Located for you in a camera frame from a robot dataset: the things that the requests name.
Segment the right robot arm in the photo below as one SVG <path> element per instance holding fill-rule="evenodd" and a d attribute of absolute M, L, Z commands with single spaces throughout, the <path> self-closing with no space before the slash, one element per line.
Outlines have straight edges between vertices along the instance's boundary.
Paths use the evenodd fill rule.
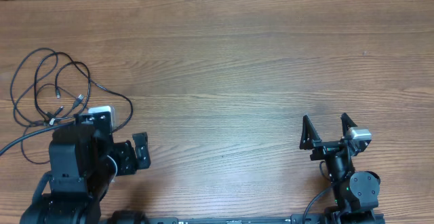
<path fill-rule="evenodd" d="M 384 215 L 376 214 L 380 177 L 372 171 L 356 171 L 352 158 L 366 150 L 372 141 L 372 133 L 359 127 L 346 113 L 340 116 L 342 136 L 337 141 L 323 142 L 308 115 L 302 119 L 299 148 L 310 150 L 310 159 L 325 165 L 328 173 L 323 176 L 330 186 L 318 193 L 305 208 L 301 223 L 380 224 Z M 334 194 L 335 205 L 322 214 L 310 214 L 314 203 L 326 193 Z"/>

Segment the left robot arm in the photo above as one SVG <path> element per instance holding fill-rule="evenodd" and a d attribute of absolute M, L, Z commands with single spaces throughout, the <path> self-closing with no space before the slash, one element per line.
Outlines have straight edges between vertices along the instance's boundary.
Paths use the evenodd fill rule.
<path fill-rule="evenodd" d="M 99 223 L 100 203 L 115 177 L 151 165 L 147 133 L 115 143 L 108 111 L 76 114 L 71 125 L 56 129 L 49 157 L 51 169 L 41 177 L 21 223 Z"/>

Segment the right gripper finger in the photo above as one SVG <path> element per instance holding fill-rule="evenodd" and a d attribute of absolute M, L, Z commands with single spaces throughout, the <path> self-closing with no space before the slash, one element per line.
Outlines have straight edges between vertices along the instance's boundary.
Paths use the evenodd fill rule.
<path fill-rule="evenodd" d="M 309 150 L 318 147 L 321 144 L 321 138 L 318 135 L 308 115 L 302 118 L 302 135 L 300 138 L 300 149 Z"/>
<path fill-rule="evenodd" d="M 352 127 L 357 127 L 357 124 L 346 114 L 343 113 L 340 116 L 341 124 L 342 124 L 342 133 L 345 136 L 348 130 Z"/>

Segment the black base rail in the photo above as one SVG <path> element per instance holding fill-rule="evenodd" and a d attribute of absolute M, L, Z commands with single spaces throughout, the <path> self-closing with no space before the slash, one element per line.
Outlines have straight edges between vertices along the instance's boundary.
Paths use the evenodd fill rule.
<path fill-rule="evenodd" d="M 177 219 L 175 217 L 148 218 L 150 224 L 320 224 L 333 223 L 327 221 L 323 214 L 292 214 L 290 217 L 246 217 L 246 218 L 204 218 L 204 219 Z"/>

